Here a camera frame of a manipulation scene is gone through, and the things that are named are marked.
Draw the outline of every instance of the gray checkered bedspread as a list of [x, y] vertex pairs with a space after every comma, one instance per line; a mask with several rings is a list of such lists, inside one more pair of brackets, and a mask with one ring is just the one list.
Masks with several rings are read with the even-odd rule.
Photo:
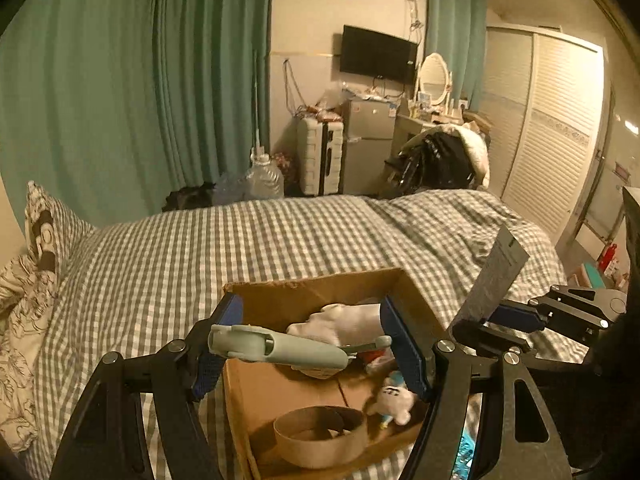
[[[390, 202], [352, 196], [245, 202], [103, 229], [48, 200], [58, 226], [60, 288], [34, 372], [40, 434], [24, 457], [39, 479], [48, 476], [100, 357], [111, 350], [126, 358], [148, 354], [185, 336], [210, 316], [227, 282], [403, 267], [447, 326], [502, 224], [530, 254], [511, 299], [564, 282], [548, 237], [484, 192], [436, 190]], [[548, 331], [536, 345], [542, 356], [568, 361], [579, 361], [584, 350]], [[151, 396], [143, 396], [143, 413], [156, 478], [169, 478]], [[200, 403], [200, 415], [222, 474], [240, 478], [222, 384]], [[396, 478], [407, 456], [398, 452], [352, 478]]]

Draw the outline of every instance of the plastic bottle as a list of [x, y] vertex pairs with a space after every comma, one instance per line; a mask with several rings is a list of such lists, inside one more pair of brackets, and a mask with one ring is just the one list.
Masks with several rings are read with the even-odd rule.
[[251, 149], [251, 162], [252, 166], [246, 174], [249, 198], [284, 198], [284, 177], [269, 154], [264, 153], [264, 148], [258, 147], [257, 153]]
[[228, 205], [234, 202], [242, 202], [246, 191], [246, 179], [244, 175], [238, 177], [224, 173], [216, 182], [211, 197], [211, 205]]

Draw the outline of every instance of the mini fridge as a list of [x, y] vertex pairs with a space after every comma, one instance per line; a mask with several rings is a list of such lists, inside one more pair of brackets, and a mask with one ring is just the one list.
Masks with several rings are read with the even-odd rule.
[[343, 114], [340, 192], [377, 195], [385, 181], [385, 160], [391, 155], [396, 105], [354, 99], [345, 103]]

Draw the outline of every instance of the clothes pile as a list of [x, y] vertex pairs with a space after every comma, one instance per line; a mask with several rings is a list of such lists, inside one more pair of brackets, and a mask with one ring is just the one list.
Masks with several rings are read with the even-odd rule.
[[386, 162], [395, 172], [395, 195], [420, 189], [486, 189], [489, 158], [474, 123], [440, 124], [409, 140]]
[[185, 186], [178, 191], [172, 191], [164, 199], [162, 212], [211, 207], [215, 188], [214, 183], [205, 182], [201, 186]]

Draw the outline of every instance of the plush toy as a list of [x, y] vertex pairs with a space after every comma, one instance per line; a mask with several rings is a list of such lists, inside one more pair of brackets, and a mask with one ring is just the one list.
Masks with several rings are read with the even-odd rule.
[[373, 413], [382, 415], [382, 422], [380, 422], [382, 430], [387, 428], [391, 421], [398, 426], [404, 426], [411, 420], [410, 410], [414, 403], [415, 394], [407, 389], [404, 377], [395, 370], [385, 379], [375, 404], [369, 410], [369, 415]]
[[332, 303], [309, 316], [307, 322], [289, 325], [287, 334], [336, 346], [357, 346], [371, 343], [385, 332], [380, 325], [379, 303]]

